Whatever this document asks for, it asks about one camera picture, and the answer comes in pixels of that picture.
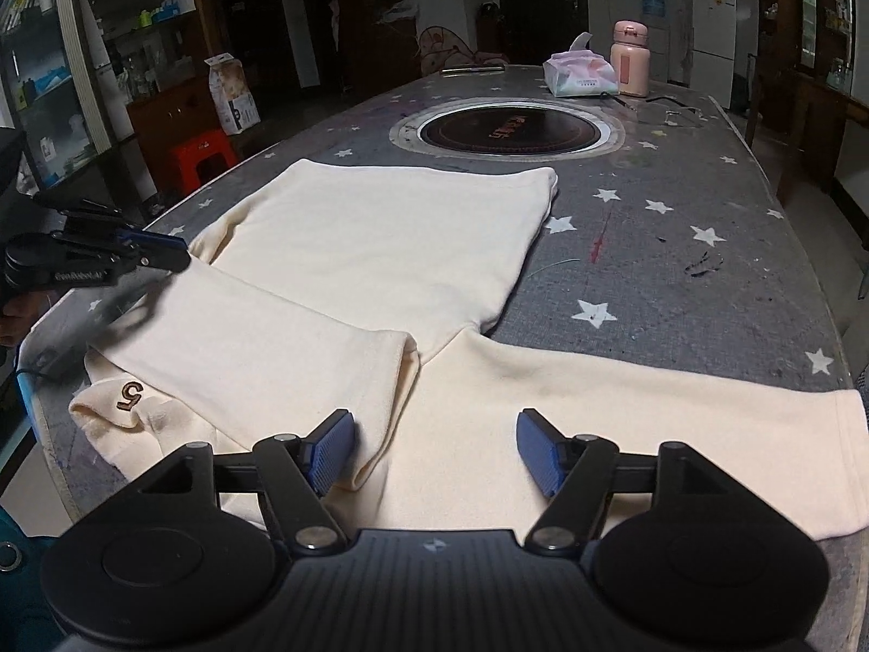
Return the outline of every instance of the black cable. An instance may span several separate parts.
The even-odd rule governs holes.
[[[6,396],[9,394],[10,386],[14,383],[17,383],[19,374],[31,374],[34,377],[41,377],[44,380],[49,380],[50,383],[57,383],[58,380],[52,377],[49,374],[40,372],[39,370],[33,370],[30,367],[18,367],[18,356],[20,353],[20,348],[16,348],[15,350],[15,359],[12,362],[13,373],[10,375],[9,380],[6,381],[6,384],[3,386],[3,390],[0,391],[0,405],[3,405],[6,402]]]

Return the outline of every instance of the white star pattern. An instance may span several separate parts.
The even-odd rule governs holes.
[[[571,316],[577,321],[588,321],[594,328],[600,328],[605,321],[618,321],[618,319],[607,311],[609,304],[589,304],[579,299],[581,314]]]
[[[594,198],[600,198],[604,203],[608,203],[610,200],[621,200],[617,191],[607,191],[607,189],[598,189]]]
[[[553,233],[563,233],[566,230],[575,230],[576,228],[574,228],[570,223],[571,218],[573,218],[572,215],[568,215],[566,218],[556,218],[553,215],[549,219],[545,228],[549,231],[549,235],[553,235]]]
[[[833,358],[828,358],[824,355],[824,351],[821,348],[818,348],[817,353],[810,353],[805,351],[805,357],[807,357],[811,361],[811,374],[815,373],[824,373],[830,374],[830,363],[833,362]]]
[[[727,242],[724,238],[720,238],[718,237],[718,235],[715,235],[715,228],[707,228],[706,230],[701,230],[701,228],[692,225],[691,229],[696,234],[694,235],[694,240],[705,242],[705,244],[709,245],[711,248],[715,247],[716,242]]]
[[[669,210],[672,210],[672,208],[670,208],[670,206],[665,206],[665,205],[664,205],[662,202],[660,202],[659,200],[649,200],[649,199],[646,199],[646,203],[649,203],[649,205],[646,206],[646,210],[656,210],[656,211],[658,211],[661,215],[665,214],[665,213],[666,213],[667,211],[669,211]]]

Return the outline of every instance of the white refrigerator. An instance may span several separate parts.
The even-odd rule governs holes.
[[[688,0],[687,82],[727,109],[733,90],[736,0]]]

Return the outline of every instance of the red plastic stool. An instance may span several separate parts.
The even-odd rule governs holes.
[[[209,130],[172,147],[172,156],[181,173],[181,191],[185,196],[238,163],[229,137],[219,129]]]

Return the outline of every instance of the cooktop ring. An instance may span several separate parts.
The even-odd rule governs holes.
[[[608,154],[624,144],[625,130],[600,108],[576,102],[469,98],[411,115],[389,138],[420,154],[540,162]]]

